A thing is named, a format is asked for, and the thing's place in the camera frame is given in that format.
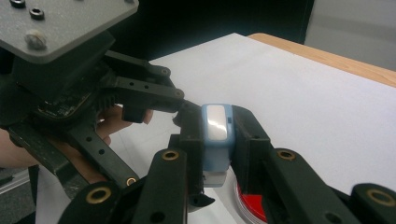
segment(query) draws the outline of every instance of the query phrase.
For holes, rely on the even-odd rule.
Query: bolt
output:
[[[37,30],[29,30],[24,39],[30,49],[41,50],[46,48],[46,37]]]
[[[9,0],[9,2],[15,8],[25,8],[26,7],[26,3],[24,0]]]
[[[30,9],[29,13],[30,13],[30,17],[33,20],[36,20],[36,21],[44,20],[44,11],[41,10],[40,8],[34,7],[32,9]]]

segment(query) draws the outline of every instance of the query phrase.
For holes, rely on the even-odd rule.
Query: black background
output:
[[[265,33],[304,43],[314,0],[140,0],[137,12],[109,29],[113,50],[153,60],[232,34]]]

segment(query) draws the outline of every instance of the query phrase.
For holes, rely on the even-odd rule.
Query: red object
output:
[[[242,194],[241,189],[238,186],[238,196],[241,202],[245,205],[246,209],[258,219],[267,222],[267,217],[262,210],[262,196],[254,194]]]

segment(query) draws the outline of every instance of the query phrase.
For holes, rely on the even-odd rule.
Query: metal mounting plate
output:
[[[138,0],[2,0],[0,47],[31,63],[48,63],[136,13],[138,5]],[[44,12],[44,20],[32,18],[34,8]],[[25,37],[32,32],[44,36],[44,48],[28,45]]]

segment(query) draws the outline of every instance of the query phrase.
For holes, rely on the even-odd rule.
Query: wooden table edge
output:
[[[327,64],[348,73],[369,78],[373,81],[396,87],[396,72],[377,67],[368,63],[358,62],[336,54],[332,54],[320,49],[314,49],[305,45],[297,44],[289,40],[281,39],[272,35],[253,34],[248,36],[251,39],[283,49],[290,53],[303,56],[307,59]]]

